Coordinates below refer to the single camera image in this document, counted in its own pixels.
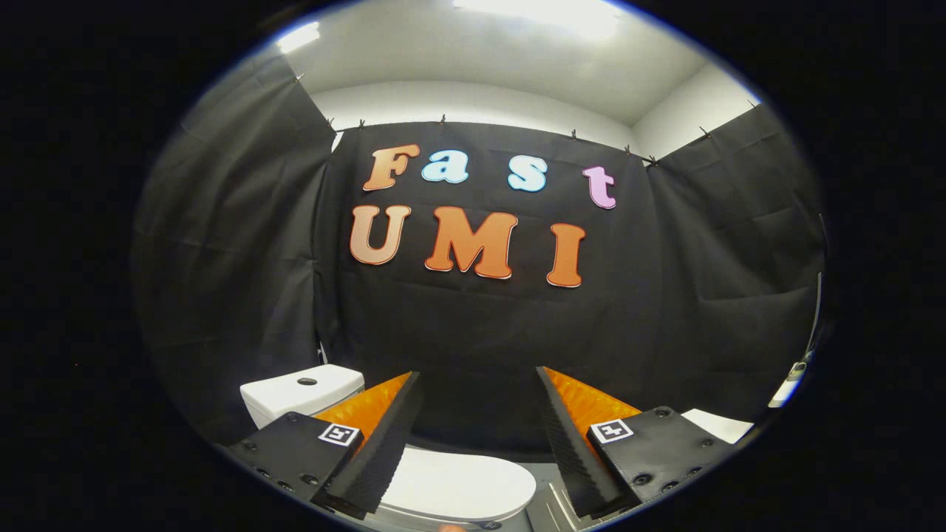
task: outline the black curtain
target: black curtain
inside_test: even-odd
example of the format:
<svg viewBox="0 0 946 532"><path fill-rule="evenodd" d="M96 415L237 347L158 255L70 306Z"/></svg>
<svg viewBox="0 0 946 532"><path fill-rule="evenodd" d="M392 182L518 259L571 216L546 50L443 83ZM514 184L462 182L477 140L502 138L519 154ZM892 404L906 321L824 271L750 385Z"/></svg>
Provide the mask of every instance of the black curtain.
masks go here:
<svg viewBox="0 0 946 532"><path fill-rule="evenodd" d="M311 227L334 136L284 56L263 49L196 103L145 184L139 324L171 398L213 441L255 430L241 384L318 363Z"/></svg>
<svg viewBox="0 0 946 532"><path fill-rule="evenodd" d="M377 150L417 144L390 188L365 192ZM466 153L469 177L428 182L440 150ZM506 183L510 157L544 159L538 192ZM613 209L594 204L582 169L614 177ZM351 256L352 208L370 204L375 247L386 207L403 204L399 251L382 265ZM433 209L461 207L475 230L490 212L518 218L510 279L424 266ZM645 169L637 156L564 135L483 124L349 130L317 209L320 257L336 254L317 304L332 362L374 385L417 370L429 401L414 441L434 449L549 460L533 368L548 365L641 409L755 420L804 355L815 318L823 234L816 179L763 107ZM551 286L553 223L583 227L577 289ZM337 229L329 229L337 224Z"/></svg>
<svg viewBox="0 0 946 532"><path fill-rule="evenodd" d="M825 266L819 182L763 106L647 175L664 291L643 406L755 421L812 334Z"/></svg>

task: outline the ceiling light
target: ceiling light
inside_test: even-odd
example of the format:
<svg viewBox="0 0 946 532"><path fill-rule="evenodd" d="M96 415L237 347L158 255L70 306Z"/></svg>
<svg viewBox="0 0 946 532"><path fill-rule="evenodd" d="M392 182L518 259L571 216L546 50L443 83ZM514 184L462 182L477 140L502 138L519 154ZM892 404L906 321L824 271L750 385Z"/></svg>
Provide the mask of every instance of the ceiling light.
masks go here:
<svg viewBox="0 0 946 532"><path fill-rule="evenodd" d="M588 38L614 34L621 10L605 0L453 0L458 9L526 18Z"/></svg>
<svg viewBox="0 0 946 532"><path fill-rule="evenodd" d="M317 22L306 24L302 27L297 27L293 31L281 37L279 41L276 41L276 44L279 45L279 49L281 49L284 54L288 54L299 46L311 43L312 41L318 39L318 27L319 23Z"/></svg>

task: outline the orange letter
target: orange letter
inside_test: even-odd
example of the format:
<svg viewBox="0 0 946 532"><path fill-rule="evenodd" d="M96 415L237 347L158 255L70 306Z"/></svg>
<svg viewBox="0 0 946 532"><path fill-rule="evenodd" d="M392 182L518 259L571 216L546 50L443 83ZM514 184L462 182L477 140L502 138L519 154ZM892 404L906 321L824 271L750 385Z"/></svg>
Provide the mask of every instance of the orange letter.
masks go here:
<svg viewBox="0 0 946 532"><path fill-rule="evenodd" d="M555 263L545 279L549 284L576 288L582 284L578 275L578 242L585 237L585 229L567 223L552 226L555 234Z"/></svg>
<svg viewBox="0 0 946 532"><path fill-rule="evenodd" d="M381 249L375 249L368 244L371 221L377 213L381 212L381 209L374 205L362 205L355 207L352 212L355 214L355 224L352 226L352 238L349 242L352 257L365 264L384 264L394 258L397 246L401 243L401 228L404 227L404 219L411 214L411 208L404 205L392 205L385 209L384 213L391 220L388 222L388 235L384 237L384 245Z"/></svg>
<svg viewBox="0 0 946 532"><path fill-rule="evenodd" d="M440 220L440 227L437 228L433 254L424 261L424 266L429 270L449 272L453 269L453 262L450 261L452 247L453 256L457 259L461 272L469 270L482 251L482 260L473 269L477 275L491 279L508 279L513 276L507 260L509 238L512 236L513 227L519 223L515 216L494 212L486 217L474 234L461 208L437 207L433 215Z"/></svg>
<svg viewBox="0 0 946 532"><path fill-rule="evenodd" d="M420 155L420 146L416 144L398 146L397 148L375 151L372 155L375 157L375 167L371 170L371 179L362 187L364 190L379 190L394 186L391 170L394 171L394 175L404 173L404 170L408 168L408 158L404 155L408 157Z"/></svg>

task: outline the pink letter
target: pink letter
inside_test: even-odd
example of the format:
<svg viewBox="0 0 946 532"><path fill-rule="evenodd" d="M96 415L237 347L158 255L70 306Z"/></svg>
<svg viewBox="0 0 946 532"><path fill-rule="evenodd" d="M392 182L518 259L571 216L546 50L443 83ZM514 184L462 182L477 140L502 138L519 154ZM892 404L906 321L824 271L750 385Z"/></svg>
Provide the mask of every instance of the pink letter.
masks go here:
<svg viewBox="0 0 946 532"><path fill-rule="evenodd" d="M588 178L588 191L591 201L603 209L612 209L618 202L607 195L607 186L614 185L614 178L604 173L604 168L594 167L582 170L582 175Z"/></svg>

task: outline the blue letter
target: blue letter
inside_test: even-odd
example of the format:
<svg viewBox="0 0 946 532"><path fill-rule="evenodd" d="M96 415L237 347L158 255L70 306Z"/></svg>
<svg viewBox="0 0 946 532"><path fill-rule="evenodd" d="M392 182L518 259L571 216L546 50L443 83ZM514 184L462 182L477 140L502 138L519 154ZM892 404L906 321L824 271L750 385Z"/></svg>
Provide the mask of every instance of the blue letter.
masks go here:
<svg viewBox="0 0 946 532"><path fill-rule="evenodd" d="M538 192L545 186L545 172L549 166L538 157L517 155L509 160L509 186L516 190Z"/></svg>
<svg viewBox="0 0 946 532"><path fill-rule="evenodd" d="M437 151L430 156L430 160L442 162L431 162L421 170L421 176L428 181L447 180L448 183L460 183L469 177L466 173L466 162L469 161L469 157L462 151Z"/></svg>

